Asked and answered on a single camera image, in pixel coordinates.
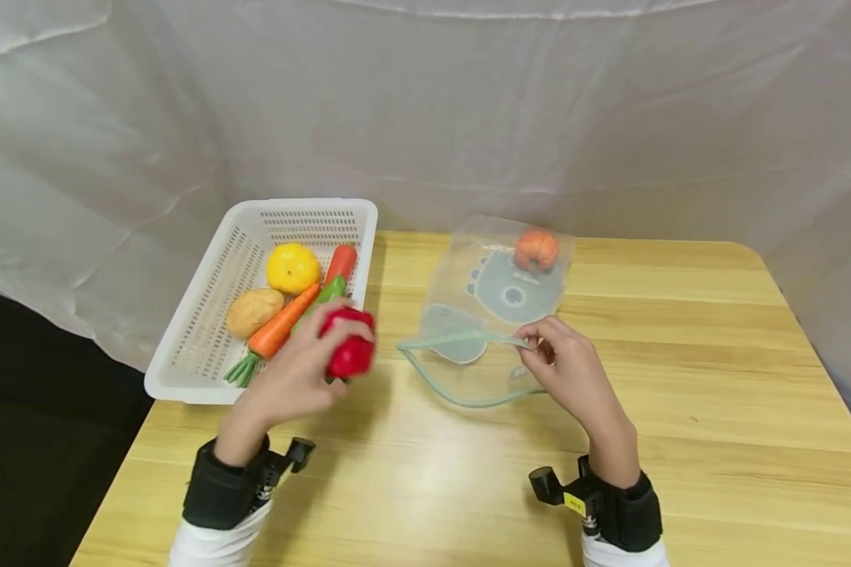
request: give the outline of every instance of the orange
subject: orange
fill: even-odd
[[[265,275],[272,288],[298,296],[318,282],[321,266],[314,252],[302,244],[281,244],[272,250]]]

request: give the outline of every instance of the hand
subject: hand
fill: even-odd
[[[318,333],[329,312],[348,305],[347,299],[337,299],[316,306],[236,400],[217,435],[214,453],[219,461],[247,465],[274,425],[328,410],[347,395],[342,380],[325,382],[331,354],[350,335],[371,342],[374,335],[365,323],[346,320],[337,321],[321,339]]]
[[[609,484],[628,488],[640,478],[637,434],[605,374],[593,341],[550,315],[525,324],[520,358],[539,384],[590,437],[590,465]]]

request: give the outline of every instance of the person's left hand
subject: person's left hand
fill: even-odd
[[[236,400],[217,434],[214,453],[225,465],[245,466],[258,452],[265,434],[274,425],[328,410],[347,395],[342,380],[325,382],[331,354],[350,335],[374,342],[374,335],[361,321],[341,320],[321,339],[318,333],[325,316],[347,299],[337,299],[314,308],[290,335],[268,366]]]

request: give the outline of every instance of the red bell pepper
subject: red bell pepper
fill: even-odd
[[[374,334],[374,317],[367,311],[359,311],[353,308],[342,308],[331,311],[325,318],[319,336],[324,335],[339,320],[361,321],[372,329]],[[343,344],[334,351],[334,356],[328,363],[328,376],[334,376],[347,380],[347,378],[365,374],[372,365],[374,357],[374,344],[368,342],[361,336],[350,336]]]

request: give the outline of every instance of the toy fruit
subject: toy fruit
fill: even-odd
[[[328,303],[337,298],[342,298],[344,293],[347,293],[347,283],[344,282],[344,277],[340,274],[337,274],[334,280],[331,280],[328,285],[325,285],[321,292],[318,294],[318,299],[314,300],[316,304],[318,303]],[[304,318],[308,315],[308,311],[306,311],[302,317],[300,317],[299,321],[296,321],[296,324],[293,326],[293,330],[290,332],[293,333],[299,326],[302,324]]]
[[[227,329],[237,339],[248,339],[284,308],[284,294],[277,289],[250,289],[230,304]]]
[[[340,320],[361,321],[366,323],[374,333],[374,317],[367,311],[359,311],[353,308],[343,308],[332,311],[325,318],[319,336],[324,335],[334,324]],[[361,336],[352,335],[343,344],[337,347],[328,363],[328,376],[334,376],[347,380],[347,378],[365,374],[372,365],[374,356],[374,344],[368,342]]]
[[[299,243],[276,246],[268,258],[268,285],[278,291],[299,295],[321,276],[321,266],[312,250]]]
[[[255,375],[258,363],[262,359],[268,360],[281,350],[281,347],[289,339],[290,329],[310,308],[312,302],[318,296],[320,288],[318,281],[314,282],[281,311],[278,311],[277,315],[271,317],[271,321],[263,324],[259,330],[253,333],[246,342],[248,347],[246,356],[242,357],[240,362],[234,364],[233,368],[227,371],[227,374],[224,375],[224,381],[236,384],[241,388],[248,386]]]
[[[349,244],[341,244],[334,249],[331,255],[331,263],[328,266],[328,275],[325,275],[325,287],[337,276],[343,276],[344,284],[350,281],[353,268],[356,266],[356,249]]]
[[[558,240],[539,228],[527,228],[514,246],[514,263],[517,268],[532,270],[538,266],[543,271],[555,267],[558,259]]]

